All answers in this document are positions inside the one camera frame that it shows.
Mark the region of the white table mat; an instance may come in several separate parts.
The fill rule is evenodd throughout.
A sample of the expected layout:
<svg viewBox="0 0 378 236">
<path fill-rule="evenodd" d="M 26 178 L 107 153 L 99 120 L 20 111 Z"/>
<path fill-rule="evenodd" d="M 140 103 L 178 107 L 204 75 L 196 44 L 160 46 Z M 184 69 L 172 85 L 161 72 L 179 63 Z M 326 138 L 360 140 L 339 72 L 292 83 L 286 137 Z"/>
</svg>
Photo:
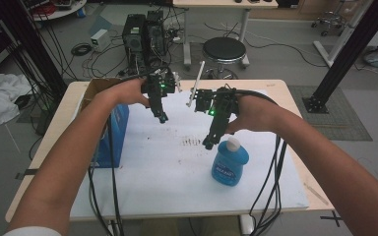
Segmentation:
<svg viewBox="0 0 378 236">
<path fill-rule="evenodd" d="M 217 154 L 205 149 L 211 116 L 186 105 L 188 92 L 163 100 L 168 120 L 161 124 L 141 105 L 129 108 L 120 165 L 98 168 L 84 179 L 71 210 L 74 220 L 94 218 L 89 190 L 94 189 L 100 213 L 123 218 L 241 214 L 273 207 L 275 183 L 270 169 L 276 136 L 240 131 L 235 137 L 249 153 L 239 183 L 217 182 L 211 174 Z"/>
</svg>

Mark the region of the small white box device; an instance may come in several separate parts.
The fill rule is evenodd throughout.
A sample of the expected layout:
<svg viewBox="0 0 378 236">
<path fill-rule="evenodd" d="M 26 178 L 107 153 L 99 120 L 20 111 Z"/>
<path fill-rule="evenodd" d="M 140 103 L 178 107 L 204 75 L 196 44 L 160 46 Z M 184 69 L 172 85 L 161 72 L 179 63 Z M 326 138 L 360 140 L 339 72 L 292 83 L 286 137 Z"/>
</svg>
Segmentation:
<svg viewBox="0 0 378 236">
<path fill-rule="evenodd" d="M 91 37 L 93 48 L 96 52 L 102 52 L 111 43 L 111 39 L 107 29 L 100 29 Z"/>
</svg>

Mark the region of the light wooden table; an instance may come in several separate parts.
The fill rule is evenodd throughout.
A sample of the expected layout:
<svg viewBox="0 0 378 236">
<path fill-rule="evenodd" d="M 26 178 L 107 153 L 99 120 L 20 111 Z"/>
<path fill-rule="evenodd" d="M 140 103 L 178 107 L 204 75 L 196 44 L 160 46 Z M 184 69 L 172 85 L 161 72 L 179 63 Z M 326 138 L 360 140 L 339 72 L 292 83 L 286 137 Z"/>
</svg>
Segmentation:
<svg viewBox="0 0 378 236">
<path fill-rule="evenodd" d="M 39 145 L 37 153 L 28 168 L 28 174 L 22 181 L 17 194 L 8 208 L 5 215 L 5 219 L 8 222 L 11 221 L 26 188 L 37 172 L 36 170 L 45 160 L 54 143 L 56 143 L 57 139 L 76 116 L 88 84 L 88 82 L 75 82 L 68 86 L 55 117 L 51 121 L 44 139 L 41 145 Z M 183 91 L 189 94 L 188 90 L 193 87 L 193 84 L 194 81 L 182 81 L 181 86 Z M 282 80 L 202 80 L 199 87 L 201 89 L 217 89 L 225 84 L 228 84 L 232 88 L 263 92 L 280 106 L 300 116 L 292 95 L 286 83 Z M 282 176 L 279 183 L 281 186 L 282 212 L 334 209 L 315 178 L 290 147 L 286 150 Z"/>
</svg>

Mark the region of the person's left hand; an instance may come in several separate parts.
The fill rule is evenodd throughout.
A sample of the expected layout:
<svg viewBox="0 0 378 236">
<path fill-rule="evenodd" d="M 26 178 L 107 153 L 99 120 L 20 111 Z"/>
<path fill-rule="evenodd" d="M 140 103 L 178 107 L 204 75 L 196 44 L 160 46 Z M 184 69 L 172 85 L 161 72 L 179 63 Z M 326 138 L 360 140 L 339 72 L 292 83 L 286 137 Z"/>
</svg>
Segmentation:
<svg viewBox="0 0 378 236">
<path fill-rule="evenodd" d="M 107 89 L 103 94 L 113 105 L 139 103 L 148 108 L 149 100 L 141 92 L 141 86 L 145 81 L 145 79 L 132 79 Z"/>
</svg>

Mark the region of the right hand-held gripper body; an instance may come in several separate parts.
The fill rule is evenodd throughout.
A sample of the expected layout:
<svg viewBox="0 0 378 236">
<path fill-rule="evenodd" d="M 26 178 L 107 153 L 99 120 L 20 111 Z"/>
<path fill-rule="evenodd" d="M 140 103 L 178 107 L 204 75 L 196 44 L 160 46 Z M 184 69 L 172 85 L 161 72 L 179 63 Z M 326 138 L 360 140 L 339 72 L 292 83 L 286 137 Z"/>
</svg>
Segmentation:
<svg viewBox="0 0 378 236">
<path fill-rule="evenodd" d="M 192 103 L 195 103 L 195 112 L 204 112 L 213 117 L 219 115 L 230 117 L 232 113 L 237 113 L 236 88 L 231 88 L 228 84 L 216 90 L 199 88 L 204 67 L 205 62 L 202 61 L 194 86 L 190 88 L 189 100 L 186 105 L 191 107 Z"/>
</svg>

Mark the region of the white-legged desk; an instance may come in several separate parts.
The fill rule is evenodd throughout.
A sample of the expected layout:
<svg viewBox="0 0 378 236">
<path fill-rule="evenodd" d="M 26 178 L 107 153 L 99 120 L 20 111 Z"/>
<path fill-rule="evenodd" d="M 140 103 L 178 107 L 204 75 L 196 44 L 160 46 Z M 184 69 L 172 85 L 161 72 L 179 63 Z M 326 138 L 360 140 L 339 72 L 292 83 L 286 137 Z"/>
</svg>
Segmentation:
<svg viewBox="0 0 378 236">
<path fill-rule="evenodd" d="M 189 42 L 190 22 L 195 14 L 211 14 L 219 17 L 240 13 L 241 23 L 238 40 L 244 42 L 248 19 L 252 9 L 277 9 L 276 0 L 172 0 L 173 6 L 184 10 L 183 66 L 189 70 L 192 65 Z"/>
</svg>

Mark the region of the blue cardboard box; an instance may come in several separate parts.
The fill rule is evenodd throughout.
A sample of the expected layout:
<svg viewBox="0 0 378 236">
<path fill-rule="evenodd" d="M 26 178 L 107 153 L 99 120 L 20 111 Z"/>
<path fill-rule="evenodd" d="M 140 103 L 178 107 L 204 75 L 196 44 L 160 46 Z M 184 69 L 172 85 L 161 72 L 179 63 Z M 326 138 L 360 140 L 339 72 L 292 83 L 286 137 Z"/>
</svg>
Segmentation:
<svg viewBox="0 0 378 236">
<path fill-rule="evenodd" d="M 92 79 L 88 84 L 79 104 L 79 112 L 82 112 L 101 91 L 115 86 L 118 79 Z M 129 118 L 127 104 L 117 104 L 107 120 L 103 132 L 96 146 L 91 166 L 95 168 L 117 168 L 120 163 L 125 133 Z"/>
</svg>

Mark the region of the black metal frame post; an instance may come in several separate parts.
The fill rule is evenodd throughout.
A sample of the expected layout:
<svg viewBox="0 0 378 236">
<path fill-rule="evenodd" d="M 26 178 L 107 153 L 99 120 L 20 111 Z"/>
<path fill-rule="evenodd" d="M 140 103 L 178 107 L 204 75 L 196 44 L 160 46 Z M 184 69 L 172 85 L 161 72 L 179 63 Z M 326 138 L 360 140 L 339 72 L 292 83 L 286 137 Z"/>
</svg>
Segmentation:
<svg viewBox="0 0 378 236">
<path fill-rule="evenodd" d="M 378 31 L 378 0 L 372 0 L 355 30 L 340 50 L 333 65 L 321 84 L 310 97 L 303 97 L 305 109 L 309 113 L 326 113 L 326 103 L 340 84 L 358 55 Z"/>
<path fill-rule="evenodd" d="M 67 85 L 47 53 L 40 39 L 40 33 L 22 1 L 0 0 L 0 15 L 40 71 L 51 95 L 54 98 L 61 99 L 64 96 Z"/>
</svg>

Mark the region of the office chair wheel base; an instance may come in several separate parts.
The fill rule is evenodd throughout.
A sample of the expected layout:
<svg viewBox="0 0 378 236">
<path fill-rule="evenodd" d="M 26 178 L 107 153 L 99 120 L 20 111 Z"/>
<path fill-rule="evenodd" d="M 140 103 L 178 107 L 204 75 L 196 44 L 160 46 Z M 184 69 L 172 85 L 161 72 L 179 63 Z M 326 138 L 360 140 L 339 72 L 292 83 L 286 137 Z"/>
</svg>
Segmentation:
<svg viewBox="0 0 378 236">
<path fill-rule="evenodd" d="M 332 31 L 337 31 L 338 33 L 342 33 L 345 26 L 347 24 L 347 20 L 338 12 L 324 12 L 321 17 L 318 17 L 312 24 L 311 27 L 313 29 L 323 26 L 324 29 L 320 32 L 321 36 L 327 36 Z"/>
</svg>

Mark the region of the grey floor mat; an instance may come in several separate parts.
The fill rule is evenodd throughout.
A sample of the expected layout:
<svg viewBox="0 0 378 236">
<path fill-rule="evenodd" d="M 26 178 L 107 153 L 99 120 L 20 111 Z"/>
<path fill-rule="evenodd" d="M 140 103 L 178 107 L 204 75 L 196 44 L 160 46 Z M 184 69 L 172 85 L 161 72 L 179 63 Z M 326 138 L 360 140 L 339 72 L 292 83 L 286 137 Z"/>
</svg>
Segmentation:
<svg viewBox="0 0 378 236">
<path fill-rule="evenodd" d="M 325 110 L 310 113 L 305 108 L 304 99 L 316 89 L 312 86 L 289 86 L 294 102 L 304 120 L 334 141 L 371 142 L 372 138 L 349 104 L 340 88 L 336 88 L 325 105 Z"/>
</svg>

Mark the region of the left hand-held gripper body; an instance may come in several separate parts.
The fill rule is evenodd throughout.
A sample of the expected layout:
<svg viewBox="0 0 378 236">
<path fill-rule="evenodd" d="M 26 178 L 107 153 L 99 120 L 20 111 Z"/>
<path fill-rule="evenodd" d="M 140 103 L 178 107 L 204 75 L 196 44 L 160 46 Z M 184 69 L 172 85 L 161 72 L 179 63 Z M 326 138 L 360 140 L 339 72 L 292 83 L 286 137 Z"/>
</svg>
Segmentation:
<svg viewBox="0 0 378 236">
<path fill-rule="evenodd" d="M 142 93 L 166 97 L 169 93 L 181 91 L 180 77 L 169 67 L 152 69 L 144 75 L 144 78 L 146 81 L 141 86 Z"/>
</svg>

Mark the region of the blue bottle with white cap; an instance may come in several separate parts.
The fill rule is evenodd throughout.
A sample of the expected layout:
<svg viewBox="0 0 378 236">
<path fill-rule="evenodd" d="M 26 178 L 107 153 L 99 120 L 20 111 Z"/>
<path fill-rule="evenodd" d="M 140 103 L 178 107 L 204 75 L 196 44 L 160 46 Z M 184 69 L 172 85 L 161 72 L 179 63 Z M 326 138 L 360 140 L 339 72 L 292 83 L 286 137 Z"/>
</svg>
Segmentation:
<svg viewBox="0 0 378 236">
<path fill-rule="evenodd" d="M 239 183 L 244 165 L 249 161 L 249 154 L 236 138 L 229 137 L 221 142 L 212 166 L 212 177 L 226 186 Z"/>
</svg>

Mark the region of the black round stool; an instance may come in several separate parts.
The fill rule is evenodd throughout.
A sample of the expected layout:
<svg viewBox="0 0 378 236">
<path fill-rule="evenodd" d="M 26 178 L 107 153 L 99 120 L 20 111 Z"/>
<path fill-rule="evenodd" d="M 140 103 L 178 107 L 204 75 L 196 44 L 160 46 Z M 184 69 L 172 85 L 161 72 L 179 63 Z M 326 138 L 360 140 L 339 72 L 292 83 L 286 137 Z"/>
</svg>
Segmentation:
<svg viewBox="0 0 378 236">
<path fill-rule="evenodd" d="M 203 54 L 210 61 L 218 64 L 217 78 L 222 79 L 224 66 L 242 61 L 246 55 L 246 47 L 235 38 L 214 37 L 204 43 Z"/>
</svg>

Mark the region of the black tape cross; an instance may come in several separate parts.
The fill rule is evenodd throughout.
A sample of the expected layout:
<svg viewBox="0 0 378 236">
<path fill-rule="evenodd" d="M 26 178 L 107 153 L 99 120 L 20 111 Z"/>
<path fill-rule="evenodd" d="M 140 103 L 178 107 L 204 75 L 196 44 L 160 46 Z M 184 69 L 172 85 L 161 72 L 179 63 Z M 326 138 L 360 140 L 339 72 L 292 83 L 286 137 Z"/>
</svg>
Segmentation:
<svg viewBox="0 0 378 236">
<path fill-rule="evenodd" d="M 335 224 L 340 227 L 340 222 L 343 220 L 334 210 L 331 211 L 330 215 L 321 215 L 321 220 L 333 220 Z"/>
</svg>

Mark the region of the round white table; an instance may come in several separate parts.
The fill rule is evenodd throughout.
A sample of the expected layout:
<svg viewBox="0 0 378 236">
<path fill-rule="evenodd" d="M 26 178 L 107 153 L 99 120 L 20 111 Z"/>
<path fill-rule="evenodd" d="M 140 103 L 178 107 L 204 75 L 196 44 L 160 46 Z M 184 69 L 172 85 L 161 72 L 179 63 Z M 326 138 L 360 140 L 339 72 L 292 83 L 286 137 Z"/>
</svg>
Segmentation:
<svg viewBox="0 0 378 236">
<path fill-rule="evenodd" d="M 87 0 L 22 0 L 33 19 L 47 21 L 62 18 L 70 14 L 85 15 L 83 8 Z"/>
</svg>

